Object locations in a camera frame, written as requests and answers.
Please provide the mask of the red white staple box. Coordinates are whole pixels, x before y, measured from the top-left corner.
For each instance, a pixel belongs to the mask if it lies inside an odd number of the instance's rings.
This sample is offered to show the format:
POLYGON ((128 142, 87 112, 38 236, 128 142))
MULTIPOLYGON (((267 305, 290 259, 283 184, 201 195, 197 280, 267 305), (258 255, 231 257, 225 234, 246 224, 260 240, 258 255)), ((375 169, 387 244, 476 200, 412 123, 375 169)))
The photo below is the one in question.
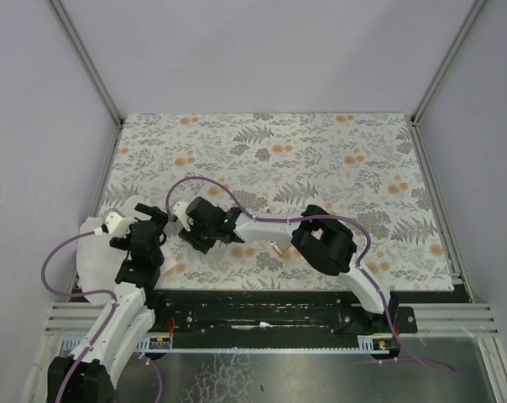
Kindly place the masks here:
POLYGON ((273 249, 280 255, 283 255, 291 247, 290 243, 272 243, 273 249))

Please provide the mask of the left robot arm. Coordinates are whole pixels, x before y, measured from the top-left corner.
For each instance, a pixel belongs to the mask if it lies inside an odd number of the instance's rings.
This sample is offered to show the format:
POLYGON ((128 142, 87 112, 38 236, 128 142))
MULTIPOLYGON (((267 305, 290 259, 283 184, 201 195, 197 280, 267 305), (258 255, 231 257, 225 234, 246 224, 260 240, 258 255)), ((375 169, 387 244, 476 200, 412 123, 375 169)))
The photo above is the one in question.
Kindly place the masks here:
POLYGON ((165 226, 169 216, 139 203, 144 218, 112 209, 90 235, 109 235, 110 246, 126 252, 102 313, 66 357, 56 357, 47 371, 48 402, 113 402, 121 373, 137 344, 154 325, 147 305, 165 262, 165 226))

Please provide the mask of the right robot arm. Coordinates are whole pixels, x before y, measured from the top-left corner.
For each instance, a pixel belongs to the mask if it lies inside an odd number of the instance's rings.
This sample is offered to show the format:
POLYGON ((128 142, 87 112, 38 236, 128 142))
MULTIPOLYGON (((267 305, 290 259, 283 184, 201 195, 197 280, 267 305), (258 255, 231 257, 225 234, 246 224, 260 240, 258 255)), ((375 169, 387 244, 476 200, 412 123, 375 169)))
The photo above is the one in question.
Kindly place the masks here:
POLYGON ((275 243, 285 251, 294 247, 316 271, 341 276, 348 289, 358 298, 362 308, 371 314, 384 314, 389 293, 383 290, 369 268, 363 267, 363 254, 353 240, 351 223, 366 237, 367 253, 371 237, 361 224, 331 215, 317 205, 310 205, 298 216, 246 212, 239 207, 225 211, 208 200, 178 201, 172 208, 183 229, 180 237, 195 250, 207 253, 216 242, 275 243))

